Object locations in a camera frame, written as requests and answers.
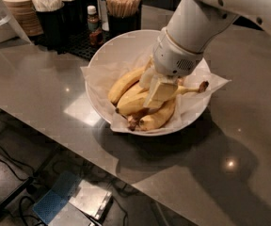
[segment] banana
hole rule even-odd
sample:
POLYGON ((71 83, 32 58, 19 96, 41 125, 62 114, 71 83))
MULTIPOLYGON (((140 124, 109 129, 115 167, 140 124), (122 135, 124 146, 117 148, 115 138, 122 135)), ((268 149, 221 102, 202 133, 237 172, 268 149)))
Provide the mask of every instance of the banana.
POLYGON ((175 99, 164 102, 156 112, 142 117, 139 127, 142 131, 150 131, 163 126, 173 115, 175 109, 175 99))
POLYGON ((108 91, 108 100, 115 105, 126 90, 139 80, 146 68, 146 65, 135 68, 119 78, 108 91))
POLYGON ((143 105, 147 96, 148 91, 146 90, 128 99, 119 100, 116 112, 122 116, 129 116, 142 110, 144 108, 143 105))
POLYGON ((147 90, 148 89, 142 88, 139 85, 139 82, 136 82, 129 89, 127 89, 127 91, 120 97, 118 104, 122 104, 124 100, 129 100, 130 98, 133 98, 135 95, 147 90))
POLYGON ((149 109, 148 108, 144 108, 134 114, 131 114, 127 117, 127 123, 128 126, 127 128, 130 129, 131 131, 134 131, 136 129, 136 127, 138 126, 139 120, 146 116, 148 114, 149 109))

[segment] napkin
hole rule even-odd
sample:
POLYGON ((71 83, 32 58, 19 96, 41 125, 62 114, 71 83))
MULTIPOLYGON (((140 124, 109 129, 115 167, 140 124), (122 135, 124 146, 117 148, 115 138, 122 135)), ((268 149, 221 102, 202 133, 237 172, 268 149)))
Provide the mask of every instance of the napkin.
POLYGON ((151 48, 146 49, 146 52, 139 53, 139 56, 132 61, 105 62, 99 66, 81 67, 88 97, 93 107, 111 124, 110 128, 115 132, 158 136, 178 131, 193 122, 208 105, 211 95, 230 81, 210 73, 208 65, 203 59, 197 68, 184 79, 183 85, 187 88, 197 88, 202 81, 207 80, 209 82, 208 89, 203 93, 189 92, 178 95, 174 114, 162 128, 147 132, 132 132, 127 128, 127 120, 115 112, 115 107, 107 99, 107 93, 123 74, 146 64, 150 55, 151 48))
POLYGON ((63 6, 62 0, 32 0, 36 11, 55 11, 63 6))

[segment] bottle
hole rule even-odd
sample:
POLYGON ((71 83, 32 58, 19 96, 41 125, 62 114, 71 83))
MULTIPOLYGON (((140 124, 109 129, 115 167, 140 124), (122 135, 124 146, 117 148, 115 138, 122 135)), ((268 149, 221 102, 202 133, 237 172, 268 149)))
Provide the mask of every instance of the bottle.
POLYGON ((88 30, 89 43, 93 47, 100 47, 104 44, 102 29, 100 28, 99 16, 95 6, 88 6, 88 30))
POLYGON ((95 6, 88 6, 88 29, 90 32, 95 32, 99 27, 99 16, 95 6))

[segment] cup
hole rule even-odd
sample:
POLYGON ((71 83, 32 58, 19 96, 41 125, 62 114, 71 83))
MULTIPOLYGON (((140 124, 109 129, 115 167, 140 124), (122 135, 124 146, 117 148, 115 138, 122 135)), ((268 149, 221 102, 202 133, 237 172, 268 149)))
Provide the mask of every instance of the cup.
POLYGON ((118 18, 107 14, 109 34, 112 38, 117 35, 141 29, 141 9, 133 16, 118 18))
POLYGON ((36 11, 45 37, 45 45, 57 49, 69 41, 64 4, 54 11, 36 11))
POLYGON ((69 34, 81 32, 85 26, 82 0, 63 1, 69 34))

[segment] peeled banana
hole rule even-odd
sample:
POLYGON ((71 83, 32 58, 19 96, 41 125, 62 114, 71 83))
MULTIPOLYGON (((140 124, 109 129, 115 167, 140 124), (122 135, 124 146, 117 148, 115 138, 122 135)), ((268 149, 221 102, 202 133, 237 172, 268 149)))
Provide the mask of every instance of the peeled banana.
POLYGON ((119 101, 120 97, 126 92, 126 90, 139 80, 140 76, 146 70, 146 68, 146 65, 136 68, 119 78, 108 91, 108 100, 115 105, 119 101))
POLYGON ((116 112, 122 116, 129 116, 142 110, 147 96, 148 91, 146 90, 128 99, 119 100, 116 112))
POLYGON ((150 131, 163 126, 173 115, 175 99, 164 102, 156 112, 146 115, 139 120, 139 127, 142 131, 150 131))
POLYGON ((139 82, 136 82, 134 85, 132 85, 127 91, 120 97, 119 103, 123 103, 124 100, 128 100, 130 98, 133 98, 135 95, 147 91, 148 89, 142 88, 139 85, 139 82))

